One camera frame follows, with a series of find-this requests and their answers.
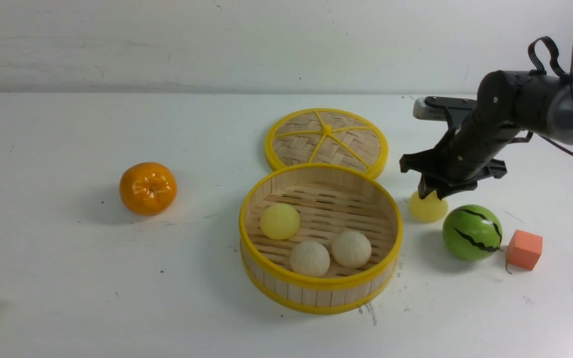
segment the yellow spoke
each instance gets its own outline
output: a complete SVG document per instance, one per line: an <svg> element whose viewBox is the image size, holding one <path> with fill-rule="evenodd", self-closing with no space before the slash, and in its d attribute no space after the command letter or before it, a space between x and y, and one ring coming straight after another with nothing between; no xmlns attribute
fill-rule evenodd
<svg viewBox="0 0 573 358"><path fill-rule="evenodd" d="M331 132L339 132L339 131L356 131L356 130L366 130L366 129L370 129L370 127L344 127L344 128L337 128L337 129L333 129Z"/></svg>
<svg viewBox="0 0 573 358"><path fill-rule="evenodd" d="M320 138L320 141L318 141L318 145L315 146L315 149L313 149L313 152L311 153L311 156L309 157L309 160L307 161L307 163L311 163L313 161L313 158L315 157L316 154L318 154L318 150L320 150L320 147L322 146L322 142L325 140L326 138L326 134L322 134L322 138Z"/></svg>
<svg viewBox="0 0 573 358"><path fill-rule="evenodd" d="M295 132L288 132L277 134L275 138L286 137L286 136L295 136L298 134L322 134L322 131L295 131Z"/></svg>
<svg viewBox="0 0 573 358"><path fill-rule="evenodd" d="M364 160L362 160L362 158L360 158L360 156L358 156L357 153L353 152L353 150L350 149L350 147L348 147L348 145L346 145L346 143L338 140L336 136L334 136L333 134L328 134L328 138L331 138L332 140L336 141L337 144L339 144L343 149L346 149L346 152L349 152L353 157L355 157L355 159L357 159L363 165L365 165L367 169L370 167L368 165L368 163L366 163Z"/></svg>
<svg viewBox="0 0 573 358"><path fill-rule="evenodd" d="M322 128L324 128L324 121L322 120L322 117L320 116L320 113L318 113L318 111L313 112L315 113L315 115L318 117L318 120L320 121L320 124L322 125Z"/></svg>

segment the toy watermelon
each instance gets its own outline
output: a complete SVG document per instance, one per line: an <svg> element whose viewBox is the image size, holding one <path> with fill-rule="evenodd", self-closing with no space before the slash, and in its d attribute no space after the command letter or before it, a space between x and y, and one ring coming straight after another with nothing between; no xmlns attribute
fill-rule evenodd
<svg viewBox="0 0 573 358"><path fill-rule="evenodd" d="M443 238L455 257L479 261L500 248L503 229L492 211L479 205L464 205L444 220Z"/></svg>

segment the fake orange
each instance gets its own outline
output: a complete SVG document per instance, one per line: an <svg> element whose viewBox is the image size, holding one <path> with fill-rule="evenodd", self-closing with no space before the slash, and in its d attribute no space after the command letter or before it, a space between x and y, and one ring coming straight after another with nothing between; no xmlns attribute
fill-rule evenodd
<svg viewBox="0 0 573 358"><path fill-rule="evenodd" d="M140 163L123 173L119 185L123 204L138 215L157 215L178 192L172 172L159 163Z"/></svg>

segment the orange cube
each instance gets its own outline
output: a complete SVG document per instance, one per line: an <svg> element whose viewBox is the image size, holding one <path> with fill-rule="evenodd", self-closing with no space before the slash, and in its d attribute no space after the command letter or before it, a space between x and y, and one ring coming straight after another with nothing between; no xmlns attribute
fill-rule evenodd
<svg viewBox="0 0 573 358"><path fill-rule="evenodd" d="M543 253L543 238L517 230L507 245L507 262L516 267L533 270Z"/></svg>

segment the woven bamboo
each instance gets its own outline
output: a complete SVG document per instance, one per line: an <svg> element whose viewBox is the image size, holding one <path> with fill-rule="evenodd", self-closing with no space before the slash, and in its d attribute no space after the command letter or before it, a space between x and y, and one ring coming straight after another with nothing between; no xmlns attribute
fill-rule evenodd
<svg viewBox="0 0 573 358"><path fill-rule="evenodd" d="M264 209L277 202L300 213L300 229L282 241L260 230ZM240 213L241 254L252 282L284 306L309 313L340 313L366 304L382 291L395 269L402 223L394 200L363 173L312 164L273 172L248 194ZM363 233L373 252L369 262L348 269L331 259L325 277L291 272L288 258L298 243L330 243L345 230Z"/></svg>
<svg viewBox="0 0 573 358"><path fill-rule="evenodd" d="M331 108L291 113L269 131L266 156L273 170L305 163L328 163L376 178L388 157L379 129L353 113Z"/></svg>

